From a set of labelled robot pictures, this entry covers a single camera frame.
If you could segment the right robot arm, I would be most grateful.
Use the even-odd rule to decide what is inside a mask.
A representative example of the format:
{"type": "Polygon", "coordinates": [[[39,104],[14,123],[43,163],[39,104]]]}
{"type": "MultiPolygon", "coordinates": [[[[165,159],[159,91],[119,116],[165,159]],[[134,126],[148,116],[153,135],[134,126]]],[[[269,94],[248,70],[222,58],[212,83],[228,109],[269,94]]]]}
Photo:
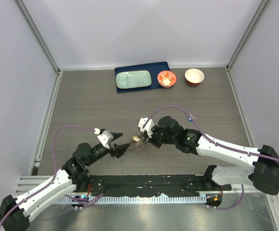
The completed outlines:
{"type": "Polygon", "coordinates": [[[160,148],[174,145],[185,154],[213,157],[231,163],[232,167],[210,165],[204,173],[203,185],[208,190],[227,184],[252,185],[257,190],[277,195],[279,193],[279,155],[267,145],[256,149],[215,139],[198,130],[183,128],[170,116],[157,124],[141,118],[139,131],[147,142],[160,148]]]}

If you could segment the metal key organizer with rings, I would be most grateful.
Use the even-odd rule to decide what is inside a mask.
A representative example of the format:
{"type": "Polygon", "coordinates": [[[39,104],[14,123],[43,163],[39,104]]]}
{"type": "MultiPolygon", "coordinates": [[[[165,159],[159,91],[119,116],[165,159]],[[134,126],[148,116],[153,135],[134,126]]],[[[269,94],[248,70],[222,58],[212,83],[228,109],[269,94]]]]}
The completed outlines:
{"type": "Polygon", "coordinates": [[[142,132],[137,132],[128,140],[128,143],[130,144],[128,149],[140,149],[146,145],[147,135],[142,132]]]}

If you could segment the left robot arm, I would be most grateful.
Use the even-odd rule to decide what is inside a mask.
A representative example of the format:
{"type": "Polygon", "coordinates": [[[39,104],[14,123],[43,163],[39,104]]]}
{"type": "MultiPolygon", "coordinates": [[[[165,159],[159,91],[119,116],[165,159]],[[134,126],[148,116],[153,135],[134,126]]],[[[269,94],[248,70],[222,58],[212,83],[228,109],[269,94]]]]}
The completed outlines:
{"type": "Polygon", "coordinates": [[[130,143],[112,144],[122,133],[104,129],[96,133],[100,141],[97,145],[79,144],[72,157],[46,181],[16,198],[6,196],[0,205],[0,229],[27,230],[30,223],[56,200],[74,191],[83,192],[87,188],[88,166],[107,154],[120,158],[130,146],[130,143]]]}

